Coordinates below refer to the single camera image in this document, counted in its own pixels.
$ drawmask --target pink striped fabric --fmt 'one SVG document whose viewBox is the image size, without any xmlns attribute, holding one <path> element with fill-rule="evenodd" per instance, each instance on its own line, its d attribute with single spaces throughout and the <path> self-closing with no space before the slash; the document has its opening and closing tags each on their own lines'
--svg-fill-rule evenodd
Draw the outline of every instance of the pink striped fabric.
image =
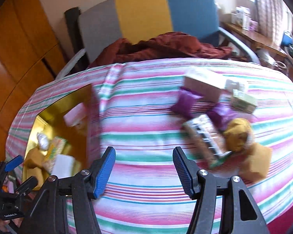
<svg viewBox="0 0 293 234">
<path fill-rule="evenodd" d="M 94 203 L 102 233 L 186 233 L 195 201 L 184 193 L 172 162 L 181 146 L 189 159 L 208 169 L 182 124 L 170 112 L 189 66 L 204 66 L 228 77 L 248 81 L 257 98 L 253 115 L 240 113 L 252 124 L 255 140 L 273 149 L 268 177 L 244 180 L 266 222 L 293 204 L 293 83 L 282 73 L 259 65 L 217 59 L 176 58 L 93 68 L 40 87 L 15 117 L 6 142 L 6 156 L 24 155 L 35 116 L 61 97 L 92 83 L 100 97 L 101 151 L 116 149 L 116 163 L 104 195 Z M 230 106 L 228 93 L 220 101 Z M 197 102 L 193 113 L 213 104 Z M 238 172 L 243 156 L 228 159 L 211 171 L 229 177 Z M 22 167 L 16 170 L 21 178 Z M 74 233 L 72 203 L 68 222 Z M 221 198 L 216 200 L 212 233 L 218 233 Z"/>
</svg>

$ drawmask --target blue gripper pad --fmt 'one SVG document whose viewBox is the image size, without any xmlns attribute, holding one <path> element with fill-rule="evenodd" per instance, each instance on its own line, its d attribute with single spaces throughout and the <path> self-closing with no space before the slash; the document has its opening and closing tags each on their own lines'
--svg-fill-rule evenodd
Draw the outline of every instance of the blue gripper pad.
<svg viewBox="0 0 293 234">
<path fill-rule="evenodd" d="M 6 166 L 4 171 L 5 172 L 10 172 L 14 170 L 16 167 L 18 167 L 20 164 L 22 164 L 23 158 L 21 155 L 18 155 L 17 157 L 13 158 L 11 161 L 9 161 Z"/>
<path fill-rule="evenodd" d="M 94 198 L 97 199 L 103 194 L 107 181 L 112 172 L 116 160 L 115 149 L 111 147 L 110 152 L 106 156 L 99 173 L 96 176 L 96 186 L 93 190 Z"/>
<path fill-rule="evenodd" d="M 199 171 L 197 164 L 193 160 L 187 159 L 180 147 L 174 148 L 172 159 L 185 194 L 189 195 L 191 199 L 196 199 L 195 194 L 201 190 L 197 178 Z"/>
</svg>

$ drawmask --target chair armrest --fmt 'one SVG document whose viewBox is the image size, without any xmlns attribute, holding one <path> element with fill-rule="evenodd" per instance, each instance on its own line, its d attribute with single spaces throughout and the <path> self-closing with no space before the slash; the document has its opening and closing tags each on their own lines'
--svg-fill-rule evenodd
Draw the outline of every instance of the chair armrest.
<svg viewBox="0 0 293 234">
<path fill-rule="evenodd" d="M 84 56 L 85 53 L 86 53 L 85 48 L 79 50 L 77 54 L 75 54 L 74 57 L 65 65 L 65 67 L 62 68 L 62 70 L 56 76 L 55 80 L 63 79 L 64 76 L 66 76 L 72 70 L 72 68 L 76 65 L 79 59 Z"/>
<path fill-rule="evenodd" d="M 227 38 L 238 49 L 245 52 L 249 62 L 254 62 L 254 63 L 260 64 L 257 55 L 247 45 L 245 45 L 241 40 L 239 40 L 237 37 L 233 36 L 230 32 L 226 31 L 222 27 L 218 28 L 218 32 L 221 35 L 223 35 L 225 38 Z"/>
</svg>

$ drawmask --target red blanket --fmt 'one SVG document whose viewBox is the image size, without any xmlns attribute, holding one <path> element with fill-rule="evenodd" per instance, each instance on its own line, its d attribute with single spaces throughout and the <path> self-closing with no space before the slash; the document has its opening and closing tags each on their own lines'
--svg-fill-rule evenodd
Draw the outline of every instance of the red blanket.
<svg viewBox="0 0 293 234">
<path fill-rule="evenodd" d="M 112 63 L 145 61 L 163 58 L 218 58 L 231 55 L 231 47 L 213 47 L 200 43 L 196 37 L 182 32 L 168 32 L 148 41 L 131 44 L 127 39 L 118 39 L 106 47 L 89 68 Z"/>
</svg>

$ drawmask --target chair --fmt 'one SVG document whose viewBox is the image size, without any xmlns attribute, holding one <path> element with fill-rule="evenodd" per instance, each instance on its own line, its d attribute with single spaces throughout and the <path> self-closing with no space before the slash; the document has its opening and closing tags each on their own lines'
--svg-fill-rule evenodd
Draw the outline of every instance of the chair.
<svg viewBox="0 0 293 234">
<path fill-rule="evenodd" d="M 172 31 L 185 32 L 213 46 L 219 45 L 219 35 L 223 35 L 246 54 L 248 61 L 259 64 L 250 48 L 219 27 L 215 0 L 107 0 L 79 15 L 78 26 L 85 50 L 73 57 L 57 79 L 68 73 L 74 61 L 85 53 L 92 63 L 119 38 L 135 44 Z"/>
</svg>

